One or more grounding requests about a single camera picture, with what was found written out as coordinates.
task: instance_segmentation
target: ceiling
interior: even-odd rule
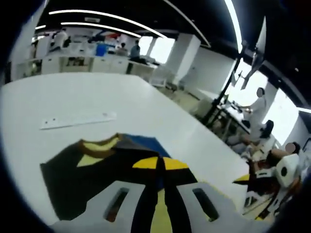
[[[186,21],[175,9],[166,3],[167,0],[118,0],[118,1],[77,1],[77,0],[50,0],[38,26],[47,25],[44,29],[61,28],[60,22],[85,22],[84,17],[100,18],[99,24],[120,28],[140,35],[141,27],[106,16],[84,13],[64,13],[49,15],[50,11],[57,10],[91,10],[121,16],[155,30],[163,32],[168,37],[176,37],[170,30],[181,33],[193,33],[206,44],[202,36]],[[311,67],[311,19],[308,5],[305,0],[232,0],[242,39],[249,43],[252,50],[259,37],[263,18],[267,20],[266,60],[280,70],[297,87],[311,104],[309,67]],[[225,0],[170,0],[182,11],[202,32],[211,44],[211,50],[220,52],[229,57],[237,56],[237,40],[235,30]],[[263,69],[270,79],[275,75]],[[288,87],[282,87],[299,107],[303,103]]]

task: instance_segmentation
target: black stand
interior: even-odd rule
[[[209,119],[213,116],[215,110],[217,109],[217,106],[220,104],[222,98],[223,98],[224,95],[225,95],[226,90],[228,89],[228,87],[229,87],[229,85],[230,85],[230,83],[231,83],[232,76],[234,75],[234,73],[236,72],[236,70],[237,70],[238,67],[239,67],[239,64],[240,64],[240,62],[241,62],[241,59],[243,58],[243,55],[244,55],[244,53],[245,53],[245,50],[248,48],[248,44],[247,44],[246,41],[243,41],[242,45],[243,45],[242,51],[241,51],[241,53],[240,53],[240,54],[238,55],[238,57],[237,57],[237,62],[235,63],[234,68],[233,68],[233,70],[231,71],[230,78],[228,79],[228,81],[227,81],[227,83],[226,83],[224,89],[221,91],[219,97],[213,101],[211,109],[210,109],[209,112],[205,115],[205,117],[203,117],[202,120],[201,120],[201,123],[204,124],[204,125],[207,125],[208,122],[209,122]],[[216,115],[216,117],[209,123],[210,125],[214,123],[214,121],[215,121],[216,118],[217,118],[217,115]]]

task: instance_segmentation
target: floor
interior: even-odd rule
[[[167,90],[165,88],[160,88],[160,92],[162,92],[164,95],[166,95],[168,98],[170,98],[172,101],[174,101],[176,104],[178,104],[181,108],[183,108],[185,111],[190,112],[191,109],[194,109],[196,105],[199,103],[199,100],[190,95],[187,92],[184,91],[176,91],[172,93],[170,90]],[[264,210],[264,208],[269,204],[269,201],[266,201],[262,203],[259,206],[252,206],[249,208],[244,209],[244,216],[249,219],[254,219],[258,214]],[[272,215],[269,215],[266,219],[266,221],[274,221],[274,217]]]

